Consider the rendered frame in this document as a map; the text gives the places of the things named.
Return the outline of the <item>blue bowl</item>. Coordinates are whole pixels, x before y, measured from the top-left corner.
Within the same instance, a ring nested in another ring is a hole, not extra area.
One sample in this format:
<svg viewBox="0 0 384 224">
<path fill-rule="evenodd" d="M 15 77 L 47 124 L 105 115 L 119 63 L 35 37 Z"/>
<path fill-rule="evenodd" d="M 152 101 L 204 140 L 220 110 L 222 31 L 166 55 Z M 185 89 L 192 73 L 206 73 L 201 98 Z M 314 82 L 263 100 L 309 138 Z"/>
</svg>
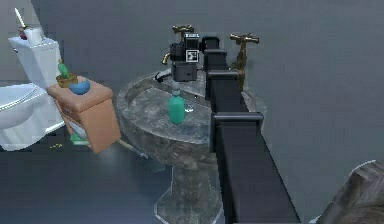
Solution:
<svg viewBox="0 0 384 224">
<path fill-rule="evenodd" d="M 90 82 L 88 80 L 83 80 L 76 84 L 70 84 L 69 89 L 76 95 L 84 95 L 90 90 Z"/>
</svg>

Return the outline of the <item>green cactus in brown pot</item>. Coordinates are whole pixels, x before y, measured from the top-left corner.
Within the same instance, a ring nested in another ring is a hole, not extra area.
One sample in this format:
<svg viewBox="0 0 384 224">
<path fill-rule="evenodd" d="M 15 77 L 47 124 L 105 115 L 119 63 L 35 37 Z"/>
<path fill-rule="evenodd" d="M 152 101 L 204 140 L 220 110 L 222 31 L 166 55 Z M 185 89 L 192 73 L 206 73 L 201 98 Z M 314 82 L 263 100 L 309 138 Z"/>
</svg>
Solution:
<svg viewBox="0 0 384 224">
<path fill-rule="evenodd" d="M 58 60 L 59 75 L 56 77 L 56 81 L 61 88 L 68 88 L 70 84 L 77 84 L 78 79 L 74 73 L 71 73 L 62 59 Z"/>
</svg>

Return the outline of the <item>brass tap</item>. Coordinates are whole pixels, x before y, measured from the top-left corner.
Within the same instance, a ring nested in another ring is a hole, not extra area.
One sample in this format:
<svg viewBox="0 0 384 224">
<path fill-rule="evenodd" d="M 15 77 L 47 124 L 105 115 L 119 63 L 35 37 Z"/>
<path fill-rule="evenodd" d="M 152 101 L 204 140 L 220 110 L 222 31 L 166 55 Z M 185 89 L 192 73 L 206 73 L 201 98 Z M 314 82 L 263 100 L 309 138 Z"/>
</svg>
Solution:
<svg viewBox="0 0 384 224">
<path fill-rule="evenodd" d="M 229 66 L 229 68 L 238 72 L 237 84 L 239 89 L 243 90 L 245 83 L 245 65 L 247 61 L 247 44 L 258 44 L 260 39 L 258 37 L 254 37 L 251 33 L 244 35 L 231 34 L 230 39 L 239 45 L 239 51 L 236 60 Z"/>
<path fill-rule="evenodd" d="M 184 35 L 185 35 L 187 32 L 189 32 L 189 33 L 193 32 L 193 31 L 194 31 L 194 28 L 193 28 L 191 25 L 179 25 L 179 26 L 177 26 L 177 25 L 173 25 L 173 26 L 172 26 L 172 30 L 173 30 L 173 32 L 174 32 L 175 34 L 179 34 L 179 35 L 180 35 L 180 40 L 183 41 L 183 39 L 184 39 Z M 161 63 L 162 63 L 163 65 L 166 65 L 166 64 L 168 63 L 168 59 L 169 59 L 170 55 L 171 55 L 171 52 L 167 52 L 167 53 L 163 56 L 162 61 L 161 61 Z"/>
</svg>

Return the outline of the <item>grey marble pedestal sink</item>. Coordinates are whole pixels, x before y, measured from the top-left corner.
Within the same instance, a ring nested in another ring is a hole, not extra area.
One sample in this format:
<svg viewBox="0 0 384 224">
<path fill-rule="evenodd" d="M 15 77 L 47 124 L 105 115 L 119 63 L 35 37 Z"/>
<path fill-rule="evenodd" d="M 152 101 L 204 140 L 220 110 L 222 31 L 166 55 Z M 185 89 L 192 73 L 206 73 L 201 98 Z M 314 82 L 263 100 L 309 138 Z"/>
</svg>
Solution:
<svg viewBox="0 0 384 224">
<path fill-rule="evenodd" d="M 134 148 L 172 167 L 168 190 L 154 205 L 163 224 L 215 224 L 222 212 L 216 155 L 209 151 L 211 108 L 205 99 L 205 74 L 180 84 L 187 105 L 180 124 L 170 122 L 172 80 L 156 73 L 138 77 L 117 95 L 120 129 Z"/>
</svg>

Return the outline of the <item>white toilet paper roll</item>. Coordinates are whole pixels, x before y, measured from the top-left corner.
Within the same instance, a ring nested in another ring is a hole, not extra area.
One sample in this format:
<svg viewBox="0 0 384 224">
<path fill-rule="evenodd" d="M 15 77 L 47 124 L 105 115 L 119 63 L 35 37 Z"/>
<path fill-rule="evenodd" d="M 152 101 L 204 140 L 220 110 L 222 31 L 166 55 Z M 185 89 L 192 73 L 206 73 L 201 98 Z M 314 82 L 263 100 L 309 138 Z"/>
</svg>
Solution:
<svg viewBox="0 0 384 224">
<path fill-rule="evenodd" d="M 42 31 L 40 27 L 27 28 L 24 30 L 24 33 L 31 46 L 37 46 L 43 43 Z"/>
</svg>

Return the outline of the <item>beige drain pipe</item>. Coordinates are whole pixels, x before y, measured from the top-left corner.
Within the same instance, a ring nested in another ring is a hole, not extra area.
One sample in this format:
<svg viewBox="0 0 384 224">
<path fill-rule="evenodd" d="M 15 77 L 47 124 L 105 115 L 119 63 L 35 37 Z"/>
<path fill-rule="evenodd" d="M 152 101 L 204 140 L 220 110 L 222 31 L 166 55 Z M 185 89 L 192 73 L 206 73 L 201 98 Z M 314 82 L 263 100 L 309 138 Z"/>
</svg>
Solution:
<svg viewBox="0 0 384 224">
<path fill-rule="evenodd" d="M 123 141 L 122 139 L 118 139 L 118 140 L 116 140 L 116 142 L 118 142 L 120 145 L 122 145 L 123 147 L 127 148 L 128 150 L 136 153 L 141 158 L 148 159 L 148 156 L 145 153 L 143 153 L 140 150 L 136 149 L 134 146 L 128 144 L 127 142 Z"/>
</svg>

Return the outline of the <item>green pump dispenser bottle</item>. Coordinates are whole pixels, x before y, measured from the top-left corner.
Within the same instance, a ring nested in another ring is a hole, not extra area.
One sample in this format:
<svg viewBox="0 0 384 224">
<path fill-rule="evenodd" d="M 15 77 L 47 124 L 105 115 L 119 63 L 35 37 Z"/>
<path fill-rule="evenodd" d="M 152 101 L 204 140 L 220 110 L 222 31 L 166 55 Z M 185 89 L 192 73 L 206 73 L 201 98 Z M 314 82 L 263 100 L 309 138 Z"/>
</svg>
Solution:
<svg viewBox="0 0 384 224">
<path fill-rule="evenodd" d="M 171 97 L 168 100 L 169 119 L 173 124 L 181 124 L 185 119 L 185 102 L 181 97 L 180 84 L 173 82 L 171 88 Z"/>
</svg>

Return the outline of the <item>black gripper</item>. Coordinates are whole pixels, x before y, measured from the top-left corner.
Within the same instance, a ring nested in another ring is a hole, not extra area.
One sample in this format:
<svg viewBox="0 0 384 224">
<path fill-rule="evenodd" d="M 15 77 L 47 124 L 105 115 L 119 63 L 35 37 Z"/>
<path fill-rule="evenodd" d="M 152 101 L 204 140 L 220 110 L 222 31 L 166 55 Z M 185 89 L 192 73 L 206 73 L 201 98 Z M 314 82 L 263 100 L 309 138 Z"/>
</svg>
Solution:
<svg viewBox="0 0 384 224">
<path fill-rule="evenodd" d="M 176 82 L 189 82 L 197 79 L 198 51 L 186 49 L 183 43 L 170 45 L 171 72 L 158 72 L 155 80 L 162 83 L 165 78 L 173 77 Z"/>
</svg>

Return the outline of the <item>white stick with red base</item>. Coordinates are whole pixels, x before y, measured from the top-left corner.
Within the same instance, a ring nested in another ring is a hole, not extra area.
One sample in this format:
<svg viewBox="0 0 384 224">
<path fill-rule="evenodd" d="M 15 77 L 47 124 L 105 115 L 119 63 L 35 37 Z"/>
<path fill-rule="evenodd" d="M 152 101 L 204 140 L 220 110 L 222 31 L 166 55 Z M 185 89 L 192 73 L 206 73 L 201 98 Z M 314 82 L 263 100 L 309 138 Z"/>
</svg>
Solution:
<svg viewBox="0 0 384 224">
<path fill-rule="evenodd" d="M 20 27 L 19 27 L 19 36 L 22 40 L 28 40 L 26 34 L 25 34 L 25 30 L 28 28 L 28 26 L 24 23 L 23 21 L 23 18 L 19 12 L 19 10 L 17 8 L 14 8 L 14 11 L 15 11 L 15 15 L 20 23 Z"/>
</svg>

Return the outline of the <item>orange wooden cabinet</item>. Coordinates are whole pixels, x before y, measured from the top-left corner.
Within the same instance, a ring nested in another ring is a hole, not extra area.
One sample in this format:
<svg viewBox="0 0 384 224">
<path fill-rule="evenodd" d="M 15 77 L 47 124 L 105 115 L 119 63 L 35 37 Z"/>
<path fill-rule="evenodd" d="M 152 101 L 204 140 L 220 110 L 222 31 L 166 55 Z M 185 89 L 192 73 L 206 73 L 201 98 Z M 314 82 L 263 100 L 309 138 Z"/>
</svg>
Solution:
<svg viewBox="0 0 384 224">
<path fill-rule="evenodd" d="M 73 133 L 70 123 L 78 125 L 87 135 L 88 147 L 94 153 L 100 153 L 120 139 L 121 133 L 112 103 L 112 90 L 92 80 L 89 83 L 90 89 L 83 95 L 76 95 L 58 84 L 46 91 L 54 99 L 68 132 Z"/>
</svg>

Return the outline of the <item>green flat item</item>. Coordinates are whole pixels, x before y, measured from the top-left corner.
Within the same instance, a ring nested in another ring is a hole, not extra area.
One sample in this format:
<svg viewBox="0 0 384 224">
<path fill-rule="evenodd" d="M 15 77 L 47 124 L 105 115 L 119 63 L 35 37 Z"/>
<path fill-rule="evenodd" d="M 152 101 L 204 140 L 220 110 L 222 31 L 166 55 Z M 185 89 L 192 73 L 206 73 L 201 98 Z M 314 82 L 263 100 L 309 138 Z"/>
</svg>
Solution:
<svg viewBox="0 0 384 224">
<path fill-rule="evenodd" d="M 73 133 L 71 135 L 70 141 L 74 145 L 89 145 L 89 141 L 88 140 L 80 138 L 76 133 Z"/>
</svg>

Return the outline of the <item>grey wooden furniture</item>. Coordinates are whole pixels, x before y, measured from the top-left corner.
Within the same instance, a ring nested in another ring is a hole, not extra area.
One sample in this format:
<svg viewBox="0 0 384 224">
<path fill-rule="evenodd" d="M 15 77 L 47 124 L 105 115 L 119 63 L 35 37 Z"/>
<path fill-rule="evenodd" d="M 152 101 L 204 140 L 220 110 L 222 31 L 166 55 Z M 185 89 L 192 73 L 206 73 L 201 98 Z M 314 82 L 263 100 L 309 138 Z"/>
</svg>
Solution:
<svg viewBox="0 0 384 224">
<path fill-rule="evenodd" d="M 311 224 L 384 224 L 384 161 L 356 167 Z"/>
</svg>

